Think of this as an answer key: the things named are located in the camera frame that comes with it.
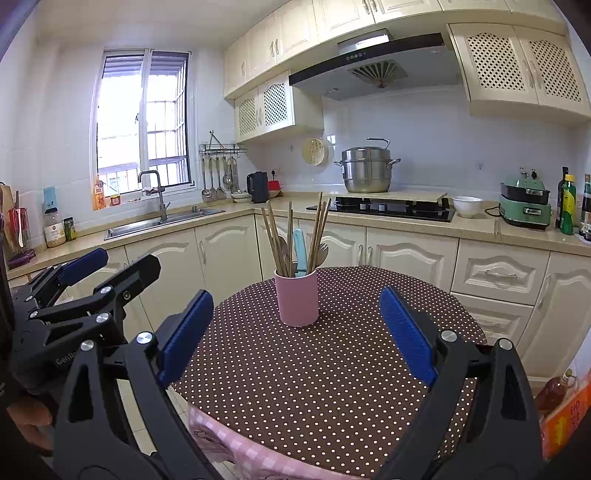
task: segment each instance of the faucet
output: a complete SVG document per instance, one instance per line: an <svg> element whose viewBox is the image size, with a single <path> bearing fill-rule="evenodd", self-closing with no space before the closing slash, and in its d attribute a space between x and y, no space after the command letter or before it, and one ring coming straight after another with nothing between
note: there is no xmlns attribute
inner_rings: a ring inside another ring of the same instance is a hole
<svg viewBox="0 0 591 480"><path fill-rule="evenodd" d="M150 174L155 174L156 175L156 179L158 180L158 195L160 196L160 221L161 222L165 222L166 220L168 220L168 215L166 215L166 209L168 208L168 206L170 205L170 202L168 203L168 205L164 204L164 198L162 197L162 192L164 192L166 190L165 187L162 186L162 183L160 182L160 173L158 173L158 170L144 170L139 172L138 175L138 183L141 182L141 178L142 175L150 175ZM156 193L154 191L148 191L146 192L146 195L152 195L153 193Z"/></svg>

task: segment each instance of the drawer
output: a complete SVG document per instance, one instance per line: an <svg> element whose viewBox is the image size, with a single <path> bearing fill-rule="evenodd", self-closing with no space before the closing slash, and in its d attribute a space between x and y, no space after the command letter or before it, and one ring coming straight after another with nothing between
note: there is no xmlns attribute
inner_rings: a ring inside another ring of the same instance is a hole
<svg viewBox="0 0 591 480"><path fill-rule="evenodd" d="M535 305L549 257L542 250L461 240L452 291Z"/></svg>
<svg viewBox="0 0 591 480"><path fill-rule="evenodd" d="M452 295L480 325L489 345L494 345L499 338L508 338L517 345L534 310L528 305L507 301L483 299L453 292Z"/></svg>

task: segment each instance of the polka dot tablecloth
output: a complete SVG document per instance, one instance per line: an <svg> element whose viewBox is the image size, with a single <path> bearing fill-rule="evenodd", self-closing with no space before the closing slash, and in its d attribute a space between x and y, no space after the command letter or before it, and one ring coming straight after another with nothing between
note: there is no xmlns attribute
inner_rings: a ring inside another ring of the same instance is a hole
<svg viewBox="0 0 591 480"><path fill-rule="evenodd" d="M175 389L261 446L335 473L372 477L427 394L380 314L387 286L440 330L486 343L460 303L435 286L373 267L322 268L314 324L284 325L274 280L251 285L217 306ZM474 383L466 381L441 455L462 431Z"/></svg>

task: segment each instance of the blue gripper pad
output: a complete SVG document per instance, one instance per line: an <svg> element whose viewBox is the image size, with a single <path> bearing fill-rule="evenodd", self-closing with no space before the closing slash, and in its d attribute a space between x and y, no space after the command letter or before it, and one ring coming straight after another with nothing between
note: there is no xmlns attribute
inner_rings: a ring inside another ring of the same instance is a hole
<svg viewBox="0 0 591 480"><path fill-rule="evenodd" d="M72 287L83 278L103 268L108 261L109 255L106 250L97 248L63 267L60 274L60 285Z"/></svg>
<svg viewBox="0 0 591 480"><path fill-rule="evenodd" d="M396 347L402 353L411 373L431 387L437 378L431 346L391 288L383 290L380 308Z"/></svg>
<svg viewBox="0 0 591 480"><path fill-rule="evenodd" d="M158 328L158 342L164 341L160 348L158 374L163 388L168 388L172 382L183 376L212 318L213 297L209 292L201 290L184 312L168 317Z"/></svg>

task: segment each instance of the sink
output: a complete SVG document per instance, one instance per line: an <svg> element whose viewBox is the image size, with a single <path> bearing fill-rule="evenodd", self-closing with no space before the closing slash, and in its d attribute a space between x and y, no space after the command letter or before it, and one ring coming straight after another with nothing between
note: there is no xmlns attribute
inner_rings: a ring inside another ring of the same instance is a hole
<svg viewBox="0 0 591 480"><path fill-rule="evenodd" d="M208 215L215 215L216 213L223 213L225 210L215 210L211 208L198 208L192 212L173 213L169 215L167 220L163 222L160 218L152 218L142 222L128 223L115 228L109 228L105 235L105 240L115 238L118 236L129 235L130 233L143 232L158 226L169 225L171 223L182 222L184 220L192 220L194 218L205 217Z"/></svg>

